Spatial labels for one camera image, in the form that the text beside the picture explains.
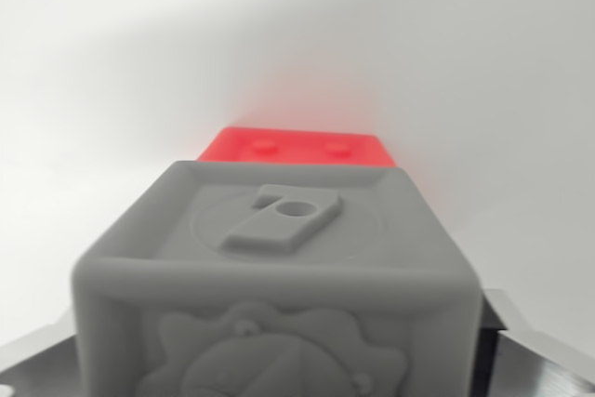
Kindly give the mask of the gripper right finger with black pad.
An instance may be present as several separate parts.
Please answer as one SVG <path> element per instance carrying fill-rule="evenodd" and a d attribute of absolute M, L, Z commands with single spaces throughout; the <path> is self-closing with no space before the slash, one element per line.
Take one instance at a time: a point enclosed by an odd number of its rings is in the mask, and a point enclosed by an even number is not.
<path fill-rule="evenodd" d="M 498 289 L 483 291 L 478 396 L 592 396 L 594 359 L 531 327 Z"/>

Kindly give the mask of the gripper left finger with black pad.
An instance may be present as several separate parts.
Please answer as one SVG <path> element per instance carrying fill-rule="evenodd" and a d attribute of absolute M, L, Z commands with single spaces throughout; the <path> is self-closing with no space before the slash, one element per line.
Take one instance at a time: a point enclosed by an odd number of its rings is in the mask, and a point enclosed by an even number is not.
<path fill-rule="evenodd" d="M 1 347 L 3 396 L 80 396 L 73 313 Z"/>

